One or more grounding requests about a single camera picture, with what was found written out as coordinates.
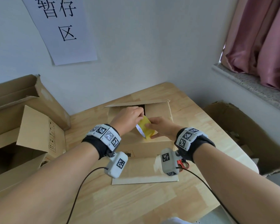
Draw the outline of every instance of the pink curtain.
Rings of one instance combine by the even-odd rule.
[[[239,0],[221,63],[280,90],[280,0]]]

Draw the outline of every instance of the wood grain surface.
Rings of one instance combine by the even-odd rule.
[[[169,99],[175,123],[204,131],[218,149],[258,171],[224,130],[172,83],[162,83],[71,116],[72,127],[66,131],[67,149],[78,145],[95,125],[107,122],[108,108],[104,106],[152,99]],[[103,158],[93,169],[107,163],[108,159]],[[195,164],[190,163],[190,170],[203,179]],[[219,205],[205,185],[186,171],[179,174],[178,182],[127,185],[111,185],[111,182],[103,170],[92,173],[82,186],[70,223],[157,224],[174,216],[195,222]],[[74,198],[75,195],[54,223],[66,223]]]

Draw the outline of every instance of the wall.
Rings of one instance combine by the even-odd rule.
[[[170,81],[201,103],[237,0],[84,0],[98,61],[54,66],[22,0],[0,0],[0,83],[40,74],[74,114]]]
[[[280,110],[247,91],[214,70],[208,71],[211,81],[204,98],[206,103],[223,100],[232,103],[253,119],[267,134],[280,145]],[[280,173],[268,177],[280,185]]]

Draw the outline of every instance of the hand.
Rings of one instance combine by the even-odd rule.
[[[111,121],[110,126],[115,128],[120,136],[130,132],[143,119],[144,110],[133,106],[122,109]]]
[[[149,118],[149,120],[151,124],[148,123],[145,126],[158,132],[157,134],[151,136],[151,139],[166,136],[170,140],[175,141],[177,133],[183,128],[164,117],[152,117]]]

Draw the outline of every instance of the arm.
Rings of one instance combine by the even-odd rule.
[[[149,120],[152,124],[146,126],[158,131],[151,138],[167,136],[175,140],[183,128],[162,117]],[[280,223],[279,186],[210,144],[202,144],[193,159],[210,188],[239,223]]]
[[[110,125],[124,135],[142,116],[143,108],[127,107]],[[52,223],[98,159],[97,149],[83,142],[44,165],[0,200],[0,223]]]

